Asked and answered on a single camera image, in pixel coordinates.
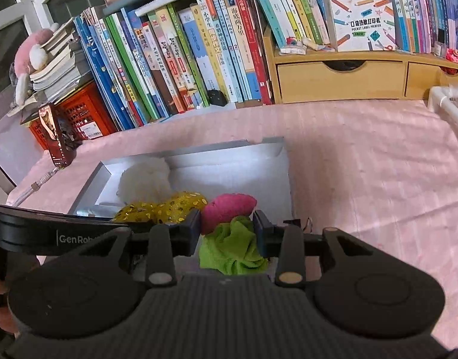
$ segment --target white printed box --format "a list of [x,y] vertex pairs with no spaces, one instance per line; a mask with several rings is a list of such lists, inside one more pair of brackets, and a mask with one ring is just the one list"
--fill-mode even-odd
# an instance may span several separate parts
[[324,0],[330,45],[337,51],[397,48],[392,0]]

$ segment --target small bottle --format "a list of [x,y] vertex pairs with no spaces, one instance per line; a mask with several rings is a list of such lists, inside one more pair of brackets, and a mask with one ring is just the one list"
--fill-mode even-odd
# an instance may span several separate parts
[[447,46],[445,45],[445,31],[439,28],[437,40],[433,45],[433,53],[436,56],[445,58],[447,55]]

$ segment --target wooden desk organizer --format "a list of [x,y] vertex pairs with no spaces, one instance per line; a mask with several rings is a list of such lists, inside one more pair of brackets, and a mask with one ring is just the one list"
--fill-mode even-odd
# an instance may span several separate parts
[[458,85],[458,64],[398,51],[308,51],[279,55],[270,28],[264,49],[276,104],[370,98],[427,99],[433,86]]

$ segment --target pink plush toy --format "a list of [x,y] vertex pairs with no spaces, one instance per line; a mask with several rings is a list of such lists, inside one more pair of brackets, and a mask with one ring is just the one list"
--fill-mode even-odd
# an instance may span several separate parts
[[15,89],[17,105],[23,105],[31,92],[29,74],[42,69],[48,62],[48,55],[41,47],[41,44],[45,44],[56,32],[57,28],[59,28],[59,24],[54,23],[51,28],[43,28],[33,32],[19,46],[14,57],[14,73],[17,77]]
[[220,223],[229,223],[236,216],[249,216],[257,200],[247,194],[221,194],[202,210],[202,234],[210,234]]

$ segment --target orange crate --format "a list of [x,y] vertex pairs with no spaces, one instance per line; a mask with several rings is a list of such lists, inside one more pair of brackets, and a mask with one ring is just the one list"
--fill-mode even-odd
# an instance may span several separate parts
[[[84,133],[84,126],[92,122],[96,123],[103,136],[117,132],[94,81],[82,87],[56,108],[64,114],[81,140],[89,139]],[[40,146],[47,150],[43,127],[39,119],[33,120],[29,129]]]

